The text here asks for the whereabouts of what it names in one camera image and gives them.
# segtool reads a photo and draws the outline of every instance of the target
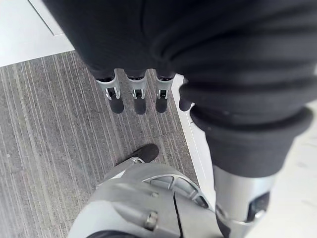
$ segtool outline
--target silver mechanical part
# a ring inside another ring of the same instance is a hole
[[[252,221],[248,221],[250,203],[270,192],[276,175],[246,178],[213,166],[213,176],[217,217],[230,228],[230,237],[244,237],[250,227],[265,213],[265,211],[259,211]]]
[[[115,97],[117,99],[120,98],[120,84],[119,84],[119,80],[118,80],[116,73],[115,73],[114,79],[111,80],[110,82],[101,82],[99,80],[96,80],[96,81],[98,82],[98,85],[100,86],[100,88],[102,90],[105,90],[106,96],[109,100],[111,100],[111,95],[109,93],[110,88],[114,89]]]
[[[134,99],[137,99],[136,90],[141,90],[141,98],[145,98],[145,92],[147,89],[147,80],[145,77],[141,79],[129,79],[129,84],[132,89],[132,96]]]
[[[263,218],[264,215],[265,211],[259,211],[253,221],[239,222],[224,217],[216,207],[216,216],[225,226],[230,228],[229,238],[244,238],[248,232]]]
[[[157,212],[150,212],[150,214],[148,215],[147,220],[145,221],[144,227],[150,231],[154,230],[155,225],[158,222],[158,214]]]
[[[213,211],[193,206],[189,199],[179,194],[175,194],[175,201],[184,238],[223,237]]]
[[[221,234],[214,212],[195,202],[195,197],[204,198],[200,189],[172,167],[133,157],[110,173],[76,218],[68,238],[86,238],[100,231],[140,238],[218,238]],[[173,182],[164,185],[170,178]]]
[[[169,79],[169,80],[161,80],[159,78],[156,79],[156,83],[157,83],[157,98],[161,98],[162,92],[165,91],[165,99],[168,99],[168,93],[172,87],[173,84],[173,80]]]

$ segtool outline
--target black sleeve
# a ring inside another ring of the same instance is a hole
[[[95,78],[163,69],[236,175],[279,171],[317,97],[315,0],[45,0]]]

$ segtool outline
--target striped carpet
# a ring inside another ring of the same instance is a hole
[[[105,173],[146,143],[196,182],[174,102],[155,111],[154,73],[143,116],[118,74],[125,110],[115,115],[75,52],[0,68],[2,238],[66,237]]]

